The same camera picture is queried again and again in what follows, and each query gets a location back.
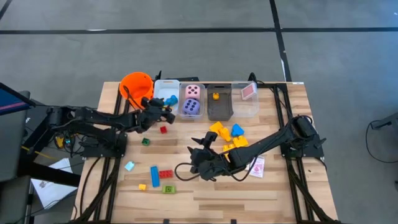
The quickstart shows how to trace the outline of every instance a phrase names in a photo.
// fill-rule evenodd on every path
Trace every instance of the small red cube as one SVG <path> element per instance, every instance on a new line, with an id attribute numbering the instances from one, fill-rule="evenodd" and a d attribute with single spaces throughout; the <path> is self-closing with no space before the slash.
<path id="1" fill-rule="evenodd" d="M 173 171 L 172 170 L 162 170 L 159 171 L 159 177 L 162 178 L 171 178 L 173 177 Z"/>
<path id="2" fill-rule="evenodd" d="M 160 132 L 161 132 L 162 134 L 166 134 L 166 133 L 167 133 L 166 126 L 160 127 Z"/>

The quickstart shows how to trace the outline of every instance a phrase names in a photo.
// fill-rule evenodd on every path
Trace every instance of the green lego brick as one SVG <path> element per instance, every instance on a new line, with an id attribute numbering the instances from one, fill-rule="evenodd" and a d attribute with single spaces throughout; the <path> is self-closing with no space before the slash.
<path id="1" fill-rule="evenodd" d="M 163 194 L 175 194 L 175 187 L 174 186 L 163 186 L 162 193 Z"/>
<path id="2" fill-rule="evenodd" d="M 149 140 L 149 139 L 144 138 L 144 139 L 142 140 L 142 144 L 145 145 L 145 146 L 149 146 L 149 143 L 150 143 L 150 140 Z"/>

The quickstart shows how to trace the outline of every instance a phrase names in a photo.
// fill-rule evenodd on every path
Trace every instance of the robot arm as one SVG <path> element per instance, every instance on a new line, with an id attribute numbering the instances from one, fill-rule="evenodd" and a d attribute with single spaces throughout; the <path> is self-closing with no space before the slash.
<path id="1" fill-rule="evenodd" d="M 235 148 L 221 154 L 217 154 L 210 149 L 211 143 L 216 138 L 216 133 L 207 132 L 204 139 L 192 138 L 203 145 L 203 149 L 188 147 L 192 160 L 191 173 L 199 173 L 204 180 L 215 181 L 215 177 L 219 175 L 233 175 L 241 172 L 253 159 L 281 144 L 290 144 L 293 149 L 302 149 L 304 147 L 319 148 L 326 140 L 314 141 L 314 139 L 319 138 L 319 135 L 306 116 L 292 118 L 281 130 L 251 146 Z M 224 156 L 226 153 L 228 153 L 229 160 Z"/>
<path id="2" fill-rule="evenodd" d="M 80 144 L 85 147 L 84 157 L 119 157 L 126 150 L 125 132 L 143 133 L 159 121 L 174 122 L 170 108 L 163 108 L 163 100 L 154 98 L 141 101 L 143 110 L 127 114 L 109 114 L 88 107 L 50 107 L 47 110 L 47 124 L 54 132 L 68 131 L 88 136 Z M 93 124 L 111 128 L 100 129 Z"/>

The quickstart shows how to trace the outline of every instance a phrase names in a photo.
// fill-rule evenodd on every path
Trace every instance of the computer monitor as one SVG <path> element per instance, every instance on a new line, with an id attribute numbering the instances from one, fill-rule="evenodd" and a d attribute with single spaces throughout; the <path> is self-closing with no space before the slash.
<path id="1" fill-rule="evenodd" d="M 0 115 L 35 107 L 36 104 L 17 91 L 0 83 Z"/>

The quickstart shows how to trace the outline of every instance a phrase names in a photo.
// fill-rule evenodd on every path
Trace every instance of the gray carpet floor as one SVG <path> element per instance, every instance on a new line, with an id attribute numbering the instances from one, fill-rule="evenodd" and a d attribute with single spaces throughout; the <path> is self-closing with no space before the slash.
<path id="1" fill-rule="evenodd" d="M 0 7 L 6 0 L 0 0 Z M 282 28 L 398 27 L 393 0 L 276 0 Z M 262 0 L 12 0 L 0 30 L 273 27 Z M 366 151 L 368 123 L 398 112 L 397 32 L 283 32 L 292 80 L 305 82 L 339 219 L 396 223 L 398 164 Z M 102 83 L 133 71 L 154 77 L 284 81 L 274 32 L 0 35 L 0 82 L 49 105 L 98 104 Z M 390 127 L 369 133 L 380 159 L 398 160 Z M 68 157 L 51 148 L 55 157 Z M 41 163 L 51 161 L 40 159 Z M 81 162 L 73 158 L 72 164 Z M 81 172 L 81 166 L 73 168 Z M 74 198 L 35 223 L 66 222 Z M 35 199 L 34 208 L 40 208 Z"/>

